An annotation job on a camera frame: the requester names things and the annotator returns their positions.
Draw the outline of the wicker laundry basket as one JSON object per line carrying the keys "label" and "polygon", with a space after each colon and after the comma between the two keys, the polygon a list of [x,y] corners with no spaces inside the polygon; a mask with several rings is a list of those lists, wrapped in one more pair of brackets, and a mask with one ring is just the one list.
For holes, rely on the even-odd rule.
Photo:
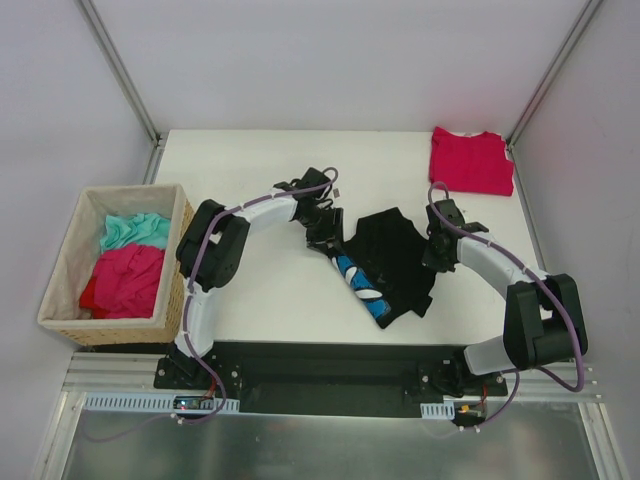
{"label": "wicker laundry basket", "polygon": [[[100,256],[99,239],[109,215],[158,213],[170,220],[168,246],[152,315],[93,319],[80,295]],[[176,249],[194,217],[179,184],[87,187],[79,195],[45,291],[38,324],[82,346],[170,343],[182,319],[185,287]]]}

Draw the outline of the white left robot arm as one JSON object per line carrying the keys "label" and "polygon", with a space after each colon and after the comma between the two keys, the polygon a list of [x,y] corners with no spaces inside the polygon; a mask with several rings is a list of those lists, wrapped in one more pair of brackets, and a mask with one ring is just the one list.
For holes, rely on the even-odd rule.
{"label": "white left robot arm", "polygon": [[301,178],[276,183],[237,206],[201,203],[176,250],[185,301],[175,345],[186,356],[176,375],[188,388],[202,388],[210,380],[212,367],[204,356],[214,345],[216,297],[237,273],[251,235],[297,222],[312,250],[325,254],[342,241],[343,211],[329,198],[338,177],[334,167],[310,167]]}

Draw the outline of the black flower print t-shirt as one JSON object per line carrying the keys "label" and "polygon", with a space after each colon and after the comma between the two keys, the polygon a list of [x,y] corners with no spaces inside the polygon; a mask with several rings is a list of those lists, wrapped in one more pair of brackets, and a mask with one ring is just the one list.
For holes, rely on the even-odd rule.
{"label": "black flower print t-shirt", "polygon": [[422,263],[427,241],[399,208],[362,217],[328,257],[381,329],[412,312],[424,316],[437,272]]}

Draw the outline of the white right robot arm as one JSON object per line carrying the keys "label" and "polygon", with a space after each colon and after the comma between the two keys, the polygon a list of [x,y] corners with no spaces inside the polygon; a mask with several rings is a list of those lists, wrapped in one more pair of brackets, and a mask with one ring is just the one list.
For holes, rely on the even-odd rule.
{"label": "white right robot arm", "polygon": [[439,273],[463,265],[505,301],[502,334],[465,347],[464,361],[450,369],[457,392],[473,394],[484,385],[486,374],[582,359],[588,337],[578,286],[571,276],[526,266],[484,225],[466,222],[452,199],[429,204],[426,213],[423,264]]}

